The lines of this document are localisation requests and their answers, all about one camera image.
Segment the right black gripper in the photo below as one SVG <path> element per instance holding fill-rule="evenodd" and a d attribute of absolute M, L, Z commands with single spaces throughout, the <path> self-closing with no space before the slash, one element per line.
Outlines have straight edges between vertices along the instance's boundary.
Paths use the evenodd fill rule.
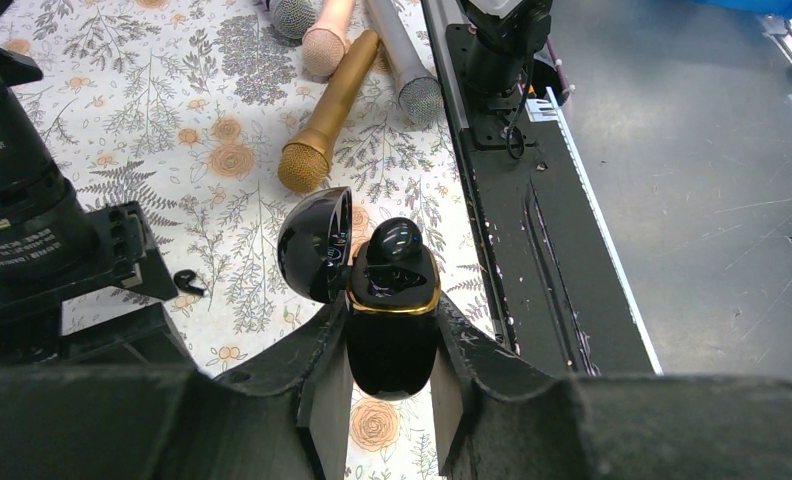
<path fill-rule="evenodd" d="M 75 270 L 37 285 L 0 287 L 0 365 L 188 363 L 189 354 L 163 306 L 178 290 L 139 204 L 105 207 L 90 213 L 89 221 L 100 245 Z M 64 302 L 107 287 L 155 302 L 65 334 Z"/>

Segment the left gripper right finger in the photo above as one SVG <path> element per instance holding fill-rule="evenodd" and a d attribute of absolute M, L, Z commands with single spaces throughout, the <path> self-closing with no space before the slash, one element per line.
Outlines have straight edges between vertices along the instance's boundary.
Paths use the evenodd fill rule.
<path fill-rule="evenodd" d="M 449 299 L 431 394 L 449 479 L 792 479 L 792 383 L 550 377 Z"/>

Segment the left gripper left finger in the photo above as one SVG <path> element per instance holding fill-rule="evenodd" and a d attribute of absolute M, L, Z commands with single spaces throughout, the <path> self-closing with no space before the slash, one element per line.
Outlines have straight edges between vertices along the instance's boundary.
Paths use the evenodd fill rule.
<path fill-rule="evenodd" d="M 342 304 L 210 378 L 183 364 L 0 367 L 0 479 L 339 479 Z"/>

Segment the black earbud case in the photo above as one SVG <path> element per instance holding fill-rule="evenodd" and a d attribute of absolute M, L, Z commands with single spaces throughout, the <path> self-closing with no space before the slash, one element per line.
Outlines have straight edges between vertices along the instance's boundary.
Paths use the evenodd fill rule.
<path fill-rule="evenodd" d="M 287 285 L 314 302 L 344 299 L 346 348 L 352 375 L 366 394 L 402 400 L 426 385 L 436 357 L 439 268 L 422 236 L 418 257 L 373 264 L 369 240 L 351 247 L 352 192 L 317 191 L 285 218 L 277 262 Z"/>

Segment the black earbud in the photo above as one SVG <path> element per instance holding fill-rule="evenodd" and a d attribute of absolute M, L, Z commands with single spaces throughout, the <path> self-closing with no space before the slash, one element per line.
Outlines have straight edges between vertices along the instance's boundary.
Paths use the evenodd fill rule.
<path fill-rule="evenodd" d="M 405 217 L 383 221 L 373 232 L 366 258 L 373 264 L 394 263 L 418 257 L 422 234 L 415 222 Z"/>
<path fill-rule="evenodd" d="M 173 282 L 180 292 L 203 297 L 205 289 L 195 285 L 197 280 L 198 274 L 190 269 L 180 270 L 173 275 Z"/>

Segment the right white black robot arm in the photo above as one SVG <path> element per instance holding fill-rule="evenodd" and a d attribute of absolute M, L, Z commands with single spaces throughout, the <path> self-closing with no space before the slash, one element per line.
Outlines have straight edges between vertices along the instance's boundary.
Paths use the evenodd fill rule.
<path fill-rule="evenodd" d="M 14 95 L 42 76 L 0 47 L 0 366 L 187 362 L 164 308 L 177 288 L 140 205 L 84 210 Z M 107 287 L 152 304 L 65 333 L 64 303 Z"/>

